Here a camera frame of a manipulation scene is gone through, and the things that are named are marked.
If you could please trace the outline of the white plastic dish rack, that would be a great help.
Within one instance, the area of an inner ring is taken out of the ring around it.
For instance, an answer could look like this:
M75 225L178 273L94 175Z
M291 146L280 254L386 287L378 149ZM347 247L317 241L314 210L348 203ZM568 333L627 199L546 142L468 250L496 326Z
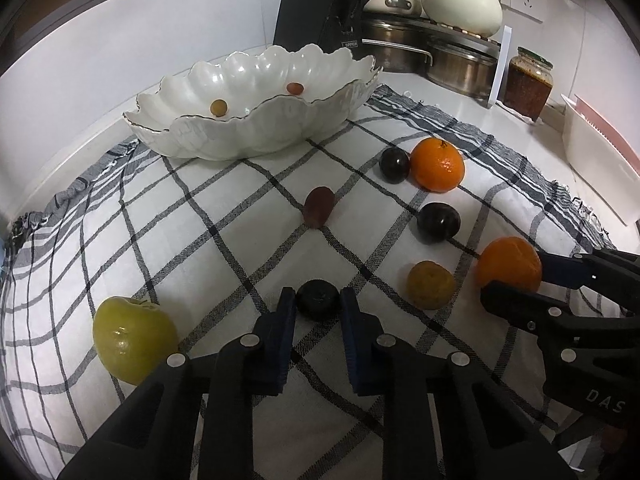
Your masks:
M562 141L570 166L626 226L639 220L639 156L582 98L562 94Z

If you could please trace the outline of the steel pot with lid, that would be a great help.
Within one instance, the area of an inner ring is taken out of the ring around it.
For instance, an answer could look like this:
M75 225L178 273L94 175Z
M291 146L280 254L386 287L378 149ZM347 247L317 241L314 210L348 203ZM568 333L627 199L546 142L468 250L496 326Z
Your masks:
M425 32L413 23L420 18L419 0L368 0L362 14L362 47L390 73L424 75L433 65Z

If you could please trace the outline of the orange tangerine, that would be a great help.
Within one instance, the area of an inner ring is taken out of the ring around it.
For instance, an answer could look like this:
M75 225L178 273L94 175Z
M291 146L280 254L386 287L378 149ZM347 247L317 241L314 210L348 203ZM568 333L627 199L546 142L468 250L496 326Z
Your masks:
M479 288L491 281L536 292L542 281L542 264L535 248L517 236L493 240L480 254L475 268L475 283Z
M410 174L422 188L435 193L447 193L456 188L465 176L465 164L458 149L436 138L424 139L410 154Z

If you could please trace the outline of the black white checked cloth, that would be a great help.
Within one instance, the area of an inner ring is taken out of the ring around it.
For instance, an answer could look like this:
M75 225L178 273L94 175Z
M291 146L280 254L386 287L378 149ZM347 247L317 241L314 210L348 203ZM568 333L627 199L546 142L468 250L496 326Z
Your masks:
M459 211L451 239L425 244L416 213L433 193L387 183L386 148L428 138L463 155L465 177L442 200ZM320 229L308 194L330 188ZM408 93L377 88L321 140L242 162L173 160L136 140L114 145L64 192L15 223L1 271L1 426L40 479L55 478L130 387L108 374L92 322L113 296L157 302L188 356L248 332L285 287L320 278L351 287L386 330L431 356L460 350L546 436L567 409L542 391L534 338L486 313L477 258L503 236L571 256L608 246L608 232L570 191L492 134ZM413 266L433 261L457 282L438 310L407 295Z

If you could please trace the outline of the dark plum beside orange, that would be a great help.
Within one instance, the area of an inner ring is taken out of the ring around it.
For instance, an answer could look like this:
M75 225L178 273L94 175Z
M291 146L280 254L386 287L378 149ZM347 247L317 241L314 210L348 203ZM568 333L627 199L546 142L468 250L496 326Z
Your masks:
M408 178L410 158L404 150L397 146L386 148L378 160L378 168L387 182L399 183Z

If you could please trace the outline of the dark plum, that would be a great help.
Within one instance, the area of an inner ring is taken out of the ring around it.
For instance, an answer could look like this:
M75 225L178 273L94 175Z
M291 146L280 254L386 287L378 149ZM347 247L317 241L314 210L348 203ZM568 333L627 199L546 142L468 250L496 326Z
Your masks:
M294 297L296 312L308 321L330 324L340 316L338 289L325 280L311 280L299 287Z
M410 158L404 150L397 146L386 148L378 160L378 168L387 182L399 183L408 178Z
M416 226L424 240L442 242L459 232L461 218L454 207L448 204L428 203L416 216Z

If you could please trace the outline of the glass jar of sauce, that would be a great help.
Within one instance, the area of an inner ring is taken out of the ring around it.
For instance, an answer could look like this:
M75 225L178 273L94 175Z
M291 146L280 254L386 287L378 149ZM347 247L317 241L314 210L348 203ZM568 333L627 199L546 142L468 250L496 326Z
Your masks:
M506 74L503 104L536 122L553 88L553 64L541 55L518 47Z

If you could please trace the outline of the green apple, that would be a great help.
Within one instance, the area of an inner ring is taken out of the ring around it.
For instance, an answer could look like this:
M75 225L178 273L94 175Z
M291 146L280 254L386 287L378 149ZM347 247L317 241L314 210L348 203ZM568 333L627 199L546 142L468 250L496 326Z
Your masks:
M122 296L100 304L93 318L92 338L105 369L134 386L176 353L179 344L174 322L158 304Z

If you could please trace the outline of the black knife block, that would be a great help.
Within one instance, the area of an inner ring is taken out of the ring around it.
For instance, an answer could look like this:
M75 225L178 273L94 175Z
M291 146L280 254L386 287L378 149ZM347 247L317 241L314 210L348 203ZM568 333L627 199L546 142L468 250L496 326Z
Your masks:
M369 0L281 0L273 43L289 51L315 44L324 53L362 46L362 14Z

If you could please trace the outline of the small yellow-brown fruit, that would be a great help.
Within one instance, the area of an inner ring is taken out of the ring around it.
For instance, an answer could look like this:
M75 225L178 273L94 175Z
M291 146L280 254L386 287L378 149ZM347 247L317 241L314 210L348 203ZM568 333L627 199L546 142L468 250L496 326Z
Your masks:
M209 110L214 117L224 117L228 113L228 103L223 99L216 99L210 104Z

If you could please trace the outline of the small red-brown fruit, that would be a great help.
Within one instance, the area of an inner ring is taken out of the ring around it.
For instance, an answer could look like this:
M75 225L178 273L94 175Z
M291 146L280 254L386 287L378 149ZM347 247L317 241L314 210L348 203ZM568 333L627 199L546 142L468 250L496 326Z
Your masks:
M286 91L292 96L300 96L305 90L305 87L299 82L289 82L286 85Z

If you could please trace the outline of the reddish brown date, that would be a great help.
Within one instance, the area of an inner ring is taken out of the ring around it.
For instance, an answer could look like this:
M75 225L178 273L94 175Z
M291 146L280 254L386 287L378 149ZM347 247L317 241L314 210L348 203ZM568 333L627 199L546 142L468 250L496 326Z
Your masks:
M326 224L326 220L334 208L335 195L330 188L318 186L307 196L304 208L303 219L308 228L320 229Z

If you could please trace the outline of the yellowish green tangerine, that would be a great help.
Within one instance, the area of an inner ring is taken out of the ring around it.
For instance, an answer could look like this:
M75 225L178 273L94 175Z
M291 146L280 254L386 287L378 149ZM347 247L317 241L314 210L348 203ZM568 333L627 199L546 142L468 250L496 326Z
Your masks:
M433 261L421 261L412 267L407 278L407 295L420 310L445 307L457 290L454 276Z

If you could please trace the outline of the white scalloped ceramic bowl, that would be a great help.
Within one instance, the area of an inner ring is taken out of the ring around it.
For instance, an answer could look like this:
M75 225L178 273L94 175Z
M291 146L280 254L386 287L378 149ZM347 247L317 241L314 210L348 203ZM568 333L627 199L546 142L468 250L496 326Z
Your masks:
M157 92L137 95L124 119L142 143L169 158L262 156L334 133L372 96L381 72L373 56L356 60L347 48L234 52L219 64L198 62L185 75L164 77ZM304 92L292 96L289 82ZM226 116L210 112L216 99L228 103Z

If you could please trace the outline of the steel pot lower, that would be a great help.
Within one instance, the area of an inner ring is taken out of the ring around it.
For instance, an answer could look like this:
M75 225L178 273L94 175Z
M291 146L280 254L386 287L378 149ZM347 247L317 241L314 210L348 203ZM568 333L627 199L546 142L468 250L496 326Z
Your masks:
M427 51L432 56L425 69L427 80L462 96L488 101L498 65L494 56L446 42L433 42Z

